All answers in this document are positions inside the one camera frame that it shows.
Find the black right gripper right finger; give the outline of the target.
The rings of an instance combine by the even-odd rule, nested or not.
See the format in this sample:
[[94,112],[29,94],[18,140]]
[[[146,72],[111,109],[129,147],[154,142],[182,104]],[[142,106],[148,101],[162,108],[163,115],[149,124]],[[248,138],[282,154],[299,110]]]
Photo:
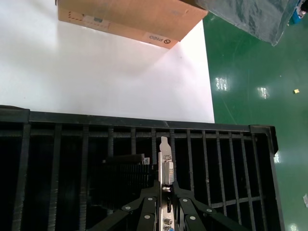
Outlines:
[[193,191],[173,182],[172,205],[176,231],[244,231],[246,227],[196,200]]

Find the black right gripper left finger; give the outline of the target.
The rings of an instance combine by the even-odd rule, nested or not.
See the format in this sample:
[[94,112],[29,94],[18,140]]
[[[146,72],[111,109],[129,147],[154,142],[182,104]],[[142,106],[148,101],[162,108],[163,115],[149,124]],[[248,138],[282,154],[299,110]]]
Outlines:
[[160,183],[142,189],[138,199],[122,206],[94,225],[92,231],[156,231],[159,219]]

